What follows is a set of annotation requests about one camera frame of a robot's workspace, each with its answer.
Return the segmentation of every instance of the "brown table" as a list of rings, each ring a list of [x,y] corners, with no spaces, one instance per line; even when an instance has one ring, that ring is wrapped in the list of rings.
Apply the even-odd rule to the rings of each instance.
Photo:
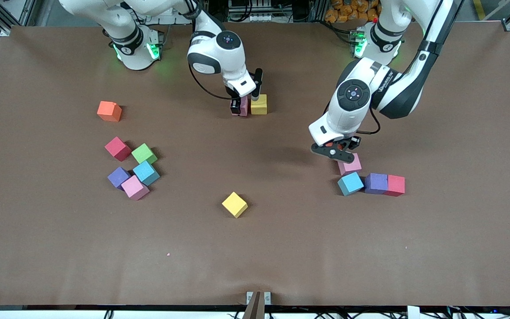
[[[510,33],[458,23],[417,110],[357,150],[362,174],[407,178],[400,198],[336,186],[309,152],[350,61],[318,24],[230,26],[271,113],[231,117],[186,65],[190,27],[141,72],[99,28],[14,28],[0,40],[0,304],[510,304]],[[413,24],[394,67],[421,32]],[[200,77],[215,93],[221,78]],[[100,100],[122,121],[97,117]],[[374,128],[368,118],[362,129]],[[106,176],[119,136],[160,155],[134,202]],[[121,165],[134,167],[128,159]],[[231,192],[250,206],[235,219]]]

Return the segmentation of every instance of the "purple cube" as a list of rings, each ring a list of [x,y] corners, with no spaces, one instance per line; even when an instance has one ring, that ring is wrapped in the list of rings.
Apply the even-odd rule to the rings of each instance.
[[[376,174],[374,172],[365,178],[365,192],[367,194],[383,194],[389,190],[387,174]]]
[[[123,169],[123,167],[118,167],[113,171],[111,174],[109,174],[108,179],[110,182],[112,182],[113,186],[119,190],[123,190],[121,188],[121,184],[128,180],[131,177],[131,175]]]

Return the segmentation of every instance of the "cube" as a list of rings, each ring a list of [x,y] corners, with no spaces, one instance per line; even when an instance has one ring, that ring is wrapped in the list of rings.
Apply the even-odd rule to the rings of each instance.
[[[247,209],[247,203],[235,192],[226,198],[222,205],[230,212],[235,218],[238,218],[242,212]]]
[[[158,175],[158,172],[156,172],[155,168],[152,167],[152,165],[147,162],[143,161],[141,164],[137,165],[133,172],[139,178],[141,183],[145,184],[146,186],[149,186],[152,184],[152,182],[158,180],[160,175]]]
[[[342,190],[342,194],[344,196],[348,196],[357,192],[358,190],[363,188],[363,183],[359,178],[358,173],[353,172],[346,176],[342,176],[340,180],[338,180],[338,186],[340,186],[340,190]]]
[[[121,107],[115,102],[101,101],[97,108],[97,114],[104,121],[119,122],[121,119]]]
[[[249,107],[249,100],[247,96],[241,98],[241,105],[239,106],[239,114],[231,113],[231,115],[235,117],[246,117],[247,116],[247,108]]]
[[[123,162],[131,154],[131,149],[117,136],[107,143],[105,149],[120,162]]]
[[[257,101],[251,100],[251,114],[252,115],[266,115],[267,114],[267,95],[259,94]]]
[[[372,172],[365,178],[365,192],[367,194],[384,194],[389,189],[388,176]]]
[[[123,184],[130,177],[131,174],[129,174],[129,172],[124,170],[123,167],[118,167],[117,169],[115,169],[115,171],[109,174],[108,179],[115,188],[123,190],[123,188],[121,188],[121,184]]]
[[[388,175],[388,188],[384,195],[401,196],[405,193],[405,178],[402,176]]]
[[[131,152],[131,154],[133,154],[133,157],[139,164],[144,161],[147,161],[149,164],[153,164],[157,160],[156,156],[145,143],[136,148],[135,151]]]
[[[361,163],[357,153],[354,153],[354,161],[350,164],[342,161],[338,161],[338,167],[340,167],[340,175],[346,176],[353,172],[361,170]]]
[[[123,188],[127,196],[133,200],[140,200],[149,192],[147,186],[141,183],[139,178],[135,175],[123,182],[121,188]]]

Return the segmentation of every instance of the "orange cube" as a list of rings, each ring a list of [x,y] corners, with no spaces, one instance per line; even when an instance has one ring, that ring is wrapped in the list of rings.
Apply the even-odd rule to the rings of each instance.
[[[121,118],[121,107],[115,102],[101,101],[97,108],[97,114],[104,121],[119,122]]]

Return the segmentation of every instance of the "robotic arm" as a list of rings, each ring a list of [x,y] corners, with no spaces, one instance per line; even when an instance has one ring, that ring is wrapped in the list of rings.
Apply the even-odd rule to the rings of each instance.
[[[129,12],[117,6],[120,0],[59,0],[71,14],[100,24],[127,68],[142,70],[160,58],[158,31],[137,25]],[[157,16],[170,8],[192,20],[193,33],[188,63],[204,74],[221,73],[232,99],[255,90],[255,83],[245,66],[243,44],[237,34],[225,30],[196,0],[125,0],[136,12]]]
[[[347,150],[359,145],[360,138],[354,134],[370,108],[390,119],[409,115],[417,106],[422,87],[459,11],[454,0],[385,0],[383,5],[379,22],[413,13],[425,32],[417,55],[404,73],[370,58],[349,63],[338,79],[327,112],[309,126],[316,142],[311,151],[316,154],[351,163],[354,156]],[[370,28],[371,38],[375,30],[377,26]]]

